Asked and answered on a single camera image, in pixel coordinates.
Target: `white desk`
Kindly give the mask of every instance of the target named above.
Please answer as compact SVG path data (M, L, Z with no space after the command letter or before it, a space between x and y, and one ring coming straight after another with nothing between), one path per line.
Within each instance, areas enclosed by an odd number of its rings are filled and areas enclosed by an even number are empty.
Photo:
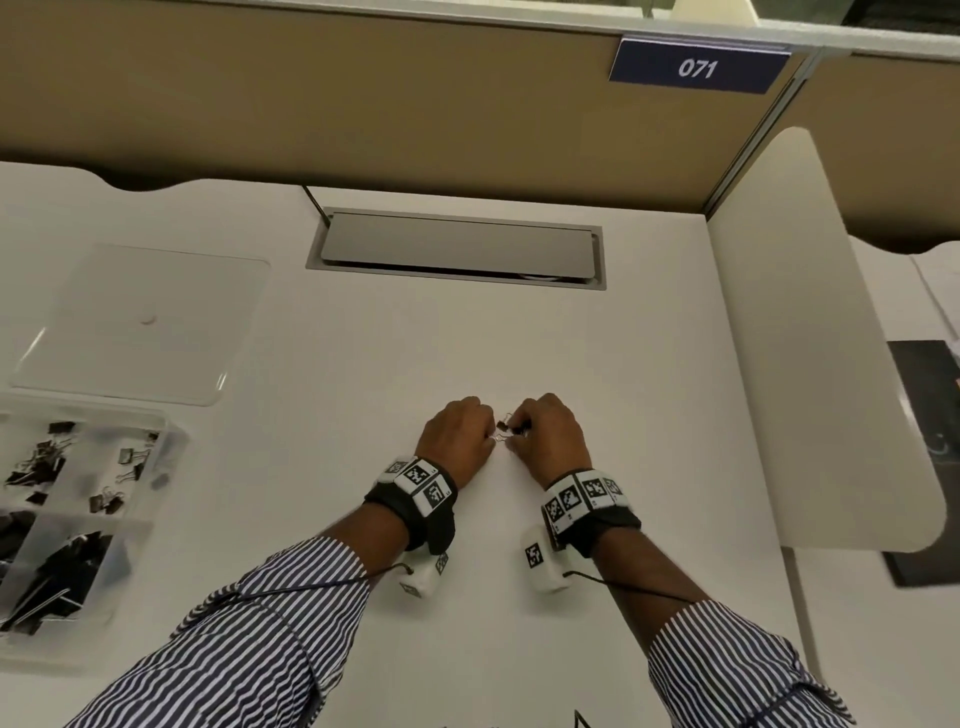
M948 333L908 257L854 249L888 339ZM861 725L954 728L960 587L897 589L878 553L797 550L824 676Z
M0 165L0 372L94 243L273 266L223 399L166 407L193 442L104 674L4 675L5 716L24 728L63 722L209 590L354 506L435 410L467 394L505 412L560 393L646 530L709 592L799 644L702 217L316 194L330 206L600 224L609 289L308 271L318 217L297 187L124 193L76 170ZM458 504L442 590L427 603L376 590L322 724L567 726L575 708L598 728L668 724L604 589L546 598L523 581L517 539L537 498L498 449Z

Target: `wrist strap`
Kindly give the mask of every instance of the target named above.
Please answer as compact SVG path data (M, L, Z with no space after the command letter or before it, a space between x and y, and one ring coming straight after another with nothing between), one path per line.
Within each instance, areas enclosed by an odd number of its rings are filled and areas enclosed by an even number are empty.
M596 470L562 475L544 494L542 512L554 540L585 558L605 531L641 526L616 481Z
M449 474L429 460L401 457L380 474L364 501L390 508L407 526L408 551L426 543L439 556L453 542L453 504L457 486Z

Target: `shirt sleeve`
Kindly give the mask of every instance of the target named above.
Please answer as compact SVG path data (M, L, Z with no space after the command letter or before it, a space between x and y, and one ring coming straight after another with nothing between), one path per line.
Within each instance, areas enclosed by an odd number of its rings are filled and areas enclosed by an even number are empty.
M309 725L343 676L369 583L232 600L365 574L352 550L326 537L271 556L210 595L66 728Z
M678 728L856 723L790 642L714 601L674 616L654 638L649 658L650 678Z

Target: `number sign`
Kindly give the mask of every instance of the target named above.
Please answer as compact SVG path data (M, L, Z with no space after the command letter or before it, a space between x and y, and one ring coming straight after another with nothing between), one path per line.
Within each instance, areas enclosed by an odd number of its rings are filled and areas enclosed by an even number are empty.
M613 60L610 80L766 93L789 58L784 50L625 37Z

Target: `clear plastic organizer box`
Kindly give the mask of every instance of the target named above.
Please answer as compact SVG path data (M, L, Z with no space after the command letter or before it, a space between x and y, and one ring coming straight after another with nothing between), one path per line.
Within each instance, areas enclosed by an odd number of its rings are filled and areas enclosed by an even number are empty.
M162 412L0 395L0 660L85 662L185 445Z

